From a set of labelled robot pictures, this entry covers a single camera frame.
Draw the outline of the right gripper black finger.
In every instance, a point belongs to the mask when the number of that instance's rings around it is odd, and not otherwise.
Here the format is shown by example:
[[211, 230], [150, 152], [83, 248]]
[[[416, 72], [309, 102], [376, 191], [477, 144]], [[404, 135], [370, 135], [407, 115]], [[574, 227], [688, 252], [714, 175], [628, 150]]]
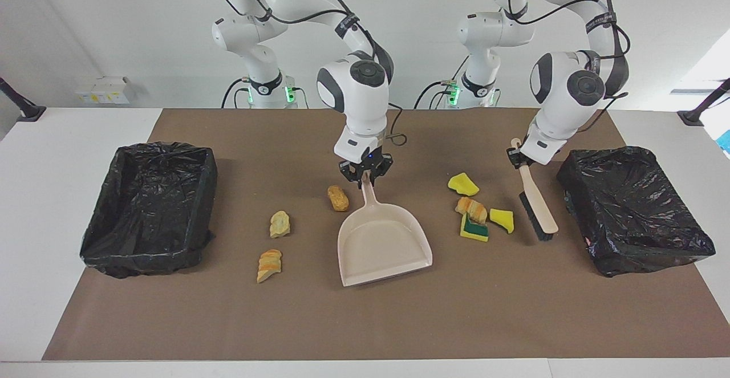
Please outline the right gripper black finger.
[[339, 163], [339, 171], [347, 181], [356, 182], [358, 188], [362, 188], [362, 165], [354, 164], [349, 161], [342, 161]]
[[367, 165], [368, 181], [372, 186], [375, 186], [378, 177], [386, 175], [393, 162], [391, 155], [368, 155], [365, 164]]

